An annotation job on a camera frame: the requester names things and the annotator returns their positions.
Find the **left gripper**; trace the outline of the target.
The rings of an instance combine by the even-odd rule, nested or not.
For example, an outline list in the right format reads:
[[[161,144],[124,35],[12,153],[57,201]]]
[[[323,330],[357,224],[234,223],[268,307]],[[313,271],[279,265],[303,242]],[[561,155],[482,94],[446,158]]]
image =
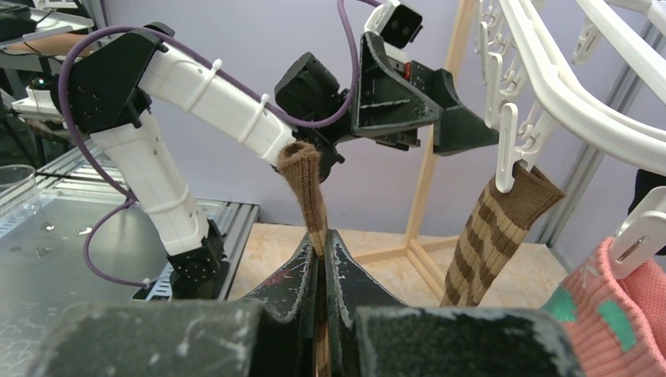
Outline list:
[[[335,144],[357,138],[408,150],[419,147],[418,129],[434,125],[433,154],[452,156],[497,145],[499,133],[464,105],[453,106],[452,74],[417,61],[402,69],[387,55],[383,39],[360,39],[360,74],[347,119],[332,127]]]

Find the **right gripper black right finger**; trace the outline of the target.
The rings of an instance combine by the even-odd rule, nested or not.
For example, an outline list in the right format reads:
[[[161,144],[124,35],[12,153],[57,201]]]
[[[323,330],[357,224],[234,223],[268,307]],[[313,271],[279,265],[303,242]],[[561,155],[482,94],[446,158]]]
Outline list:
[[[391,294],[327,234],[335,376],[581,376],[564,329],[538,309],[419,308]]]

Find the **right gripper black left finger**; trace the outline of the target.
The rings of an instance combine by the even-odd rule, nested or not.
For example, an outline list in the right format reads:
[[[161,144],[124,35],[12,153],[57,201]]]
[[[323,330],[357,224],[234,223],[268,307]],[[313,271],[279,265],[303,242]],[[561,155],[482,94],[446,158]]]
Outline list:
[[[29,376],[312,376],[317,258],[308,238],[234,301],[73,306]]]

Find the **brown striped sock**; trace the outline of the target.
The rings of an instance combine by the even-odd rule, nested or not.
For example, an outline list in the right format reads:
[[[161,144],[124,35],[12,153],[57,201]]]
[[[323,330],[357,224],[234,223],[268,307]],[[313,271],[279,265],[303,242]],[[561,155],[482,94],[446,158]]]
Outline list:
[[[442,306],[478,306],[536,220],[565,197],[537,167],[515,164],[513,188],[491,179],[460,233],[445,274]]]
[[[320,190],[320,153],[311,144],[296,141],[278,156],[277,169],[300,205],[310,244],[317,257],[317,287],[313,323],[313,356],[318,376],[331,375],[325,257],[328,215]]]

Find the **white plastic clip hanger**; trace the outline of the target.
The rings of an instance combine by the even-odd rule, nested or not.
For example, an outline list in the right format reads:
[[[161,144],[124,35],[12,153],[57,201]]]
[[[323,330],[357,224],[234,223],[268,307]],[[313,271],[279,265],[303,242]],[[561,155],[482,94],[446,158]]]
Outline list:
[[[644,42],[604,1],[577,1],[630,67],[648,78],[665,104],[665,60]],[[573,74],[531,1],[473,1],[475,52],[481,54],[487,88],[485,123],[499,131],[495,187],[516,191],[514,166],[535,165],[554,126],[566,128],[587,144],[627,164],[665,175],[665,130],[612,110],[587,92]],[[521,64],[505,74],[503,58],[515,49]],[[514,97],[523,84],[536,95],[519,135]],[[665,246],[665,188],[647,194],[626,217],[609,247],[613,276],[624,279]]]

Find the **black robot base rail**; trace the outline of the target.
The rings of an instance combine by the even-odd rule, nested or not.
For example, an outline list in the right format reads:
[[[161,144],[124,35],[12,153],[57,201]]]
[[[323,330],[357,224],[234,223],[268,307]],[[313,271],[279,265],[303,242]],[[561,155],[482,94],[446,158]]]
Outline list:
[[[194,199],[160,171],[143,178],[100,154],[7,170],[1,194],[1,293],[137,300],[226,298],[258,219],[255,204]]]

